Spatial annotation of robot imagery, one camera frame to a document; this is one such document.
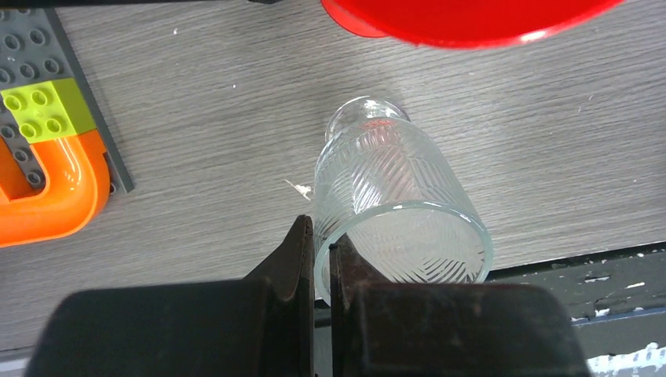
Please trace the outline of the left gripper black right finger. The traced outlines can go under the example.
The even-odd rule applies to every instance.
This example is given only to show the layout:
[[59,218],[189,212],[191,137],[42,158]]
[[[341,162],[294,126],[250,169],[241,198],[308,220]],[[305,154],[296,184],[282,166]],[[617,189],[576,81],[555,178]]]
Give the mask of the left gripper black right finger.
[[336,376],[587,376],[560,302],[526,284],[388,281],[347,236],[329,247]]

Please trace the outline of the red wine glass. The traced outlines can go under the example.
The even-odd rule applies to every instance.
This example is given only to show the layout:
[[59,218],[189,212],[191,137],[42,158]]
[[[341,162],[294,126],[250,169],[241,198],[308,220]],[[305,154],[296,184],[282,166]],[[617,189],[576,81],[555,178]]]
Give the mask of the red wine glass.
[[492,49],[535,42],[617,6],[615,0],[323,1],[329,17],[365,38],[442,49]]

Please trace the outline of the clear wine glass front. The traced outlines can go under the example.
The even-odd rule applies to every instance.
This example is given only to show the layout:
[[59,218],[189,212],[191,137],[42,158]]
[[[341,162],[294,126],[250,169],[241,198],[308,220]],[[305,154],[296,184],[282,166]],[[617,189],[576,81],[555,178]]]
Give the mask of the clear wine glass front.
[[396,283],[480,283],[489,231],[434,139],[395,104],[361,96],[331,117],[314,170],[314,287],[331,301],[329,248],[347,237]]

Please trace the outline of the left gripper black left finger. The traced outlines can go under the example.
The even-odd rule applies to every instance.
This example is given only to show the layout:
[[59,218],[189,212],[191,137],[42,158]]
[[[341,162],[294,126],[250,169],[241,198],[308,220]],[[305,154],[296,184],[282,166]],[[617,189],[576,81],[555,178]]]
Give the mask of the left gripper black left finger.
[[311,376],[313,223],[239,280],[79,291],[51,314],[28,376]]

